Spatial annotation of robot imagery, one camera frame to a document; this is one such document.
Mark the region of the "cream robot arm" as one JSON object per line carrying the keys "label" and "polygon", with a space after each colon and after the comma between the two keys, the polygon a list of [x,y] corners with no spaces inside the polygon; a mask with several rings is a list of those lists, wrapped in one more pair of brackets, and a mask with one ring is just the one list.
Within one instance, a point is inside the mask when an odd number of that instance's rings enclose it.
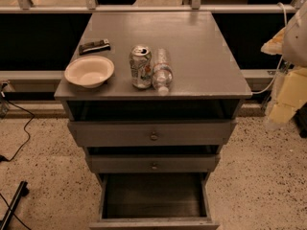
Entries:
{"label": "cream robot arm", "polygon": [[272,101],[266,110],[270,123],[283,125],[307,103],[307,2],[261,47],[261,51],[281,55],[295,67],[276,81]]}

